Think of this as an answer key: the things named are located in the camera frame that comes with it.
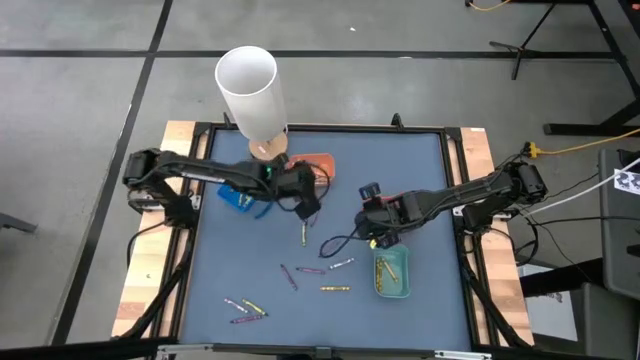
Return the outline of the black and white marker tag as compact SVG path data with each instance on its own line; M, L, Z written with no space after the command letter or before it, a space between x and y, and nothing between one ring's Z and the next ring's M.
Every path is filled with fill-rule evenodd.
M640 196L640 173L614 170L614 188Z

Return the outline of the round wooden lamp base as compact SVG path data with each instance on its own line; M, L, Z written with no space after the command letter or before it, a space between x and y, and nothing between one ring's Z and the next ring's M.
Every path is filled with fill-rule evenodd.
M249 141L249 151L251 155L263 161L273 160L276 156L285 153L288 147L288 138L285 132L281 132L276 137L268 141Z

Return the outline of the teal plastic bin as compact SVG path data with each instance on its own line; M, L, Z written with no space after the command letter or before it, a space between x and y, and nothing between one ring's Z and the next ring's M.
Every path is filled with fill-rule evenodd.
M376 293L385 298L402 299L410 295L409 282L409 250L404 245L396 245L389 249L374 249L374 288L375 287L375 260L376 258L386 259L399 277L399 282L395 283L390 277L383 263L383 290Z

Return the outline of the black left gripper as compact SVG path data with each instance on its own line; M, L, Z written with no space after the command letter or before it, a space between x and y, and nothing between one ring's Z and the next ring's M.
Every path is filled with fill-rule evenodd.
M272 178L272 186L279 199L297 197L301 200L295 206L295 213L306 220L321 209L315 192L315 173L310 163L294 162L290 167L279 169Z

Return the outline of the red plastic basket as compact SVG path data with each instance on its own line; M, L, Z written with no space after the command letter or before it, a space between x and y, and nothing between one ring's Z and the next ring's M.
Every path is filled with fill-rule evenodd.
M366 210L366 219L373 231L395 230L404 232L421 227L421 213L416 218L409 215L402 197L376 197Z

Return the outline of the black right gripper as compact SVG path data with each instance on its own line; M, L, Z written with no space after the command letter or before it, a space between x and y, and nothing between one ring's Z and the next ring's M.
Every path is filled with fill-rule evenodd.
M355 216L358 234L373 234L375 249L389 249L400 242L395 230L415 226L415 195L362 195L362 209Z

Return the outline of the dark box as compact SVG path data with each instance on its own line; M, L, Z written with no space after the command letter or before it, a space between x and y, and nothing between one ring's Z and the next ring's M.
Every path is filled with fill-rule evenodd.
M614 278L606 261L595 258L525 275L520 284L526 298L579 291L586 354L639 360L640 274Z

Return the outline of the grey cabinet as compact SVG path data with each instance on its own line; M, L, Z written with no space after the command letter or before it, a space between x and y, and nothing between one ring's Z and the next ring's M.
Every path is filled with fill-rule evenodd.
M614 170L640 173L640 163L624 167L637 154L626 150L601 150L599 179L610 181L599 189L603 276L605 286L620 295L640 301L640 196L614 188Z

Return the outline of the light wooden side board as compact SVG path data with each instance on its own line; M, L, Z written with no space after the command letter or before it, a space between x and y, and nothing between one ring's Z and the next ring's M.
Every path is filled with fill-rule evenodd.
M459 185L488 175L494 170L486 131L483 128L451 128L447 136L453 182ZM493 303L509 325L526 343L534 343L530 320L523 297L513 245L507 224L494 219L478 247L464 240L472 270L485 284Z
M209 129L208 125L195 121L170 121L160 148L201 159L208 151ZM113 336L133 327L181 261L191 232L163 226L160 224L163 219L162 210L142 215L139 226L142 234L132 245Z

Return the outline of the black tripod stand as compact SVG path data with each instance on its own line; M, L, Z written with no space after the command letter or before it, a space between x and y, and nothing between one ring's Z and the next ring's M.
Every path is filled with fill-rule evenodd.
M640 125L630 125L630 122L640 118L640 81L634 76L627 57L623 54L615 36L607 24L604 15L595 3L595 0L506 0L502 4L522 3L522 4L548 4L540 20L533 27L520 45L509 45L496 41L490 41L489 45L506 51L506 54L514 57L511 70L511 79L516 80L520 66L525 59L562 59L562 60L613 60L623 72L628 82L634 99L620 110L610 115L605 120L596 124L568 124L568 123L547 123L543 125L543 132L549 136L591 136L591 137L613 137L628 133L629 136L640 137ZM551 15L558 5L585 6L590 11L596 22L598 30L602 35L608 50L604 52L570 52L570 51L539 51L529 49L529 42L536 35L543 23Z

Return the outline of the grey furniture foot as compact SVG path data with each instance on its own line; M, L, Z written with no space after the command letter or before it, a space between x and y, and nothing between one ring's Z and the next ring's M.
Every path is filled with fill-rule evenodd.
M14 229L24 233L34 233L37 225L0 212L0 229Z

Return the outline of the white cylindrical lamp shade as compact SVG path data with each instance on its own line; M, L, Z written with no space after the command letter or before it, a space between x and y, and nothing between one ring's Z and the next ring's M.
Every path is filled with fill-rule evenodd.
M284 132L287 114L278 64L270 52L257 46L231 49L216 64L214 78L244 137L267 142Z

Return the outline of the black table frame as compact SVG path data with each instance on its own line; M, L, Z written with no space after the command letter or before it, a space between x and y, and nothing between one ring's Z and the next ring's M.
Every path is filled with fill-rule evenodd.
M289 134L293 154L329 153L336 175L325 194L315 226L301 245L299 218L291 202L255 219L225 203L217 186L206 186L194 244L178 340L217 350L352 350L398 355L432 350L468 352L473 327L460 274L452 217L442 213L406 233L411 293L385 298L374 288L374 255L363 241L342 245L361 207L360 187L377 182L388 194L441 190L450 182L444 134L421 128L398 132L382 126L323 126ZM347 258L355 261L329 270ZM280 264L298 286L294 291ZM296 267L322 269L325 275ZM320 286L350 286L346 292ZM249 310L244 314L223 299ZM268 316L257 315L246 298Z

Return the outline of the orange plastic bin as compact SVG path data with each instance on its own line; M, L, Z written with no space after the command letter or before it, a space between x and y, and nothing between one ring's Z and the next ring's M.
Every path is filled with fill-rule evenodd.
M335 177L335 159L329 153L296 154L290 157L287 164L292 167L299 162L312 164L316 186L327 186Z

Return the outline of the blue plastic basket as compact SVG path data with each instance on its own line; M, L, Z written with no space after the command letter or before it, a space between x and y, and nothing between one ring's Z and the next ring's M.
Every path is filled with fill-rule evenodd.
M227 204L231 205L232 207L234 207L239 212L247 212L247 211L249 211L251 209L251 207L255 203L255 199L252 197L253 201L249 204L249 206L247 206L247 207L239 206L238 205L238 198L239 198L239 196L241 194L244 194L244 193L236 191L235 189L233 189L231 186L228 186L228 185L220 186L218 188L216 194L222 200L224 200Z

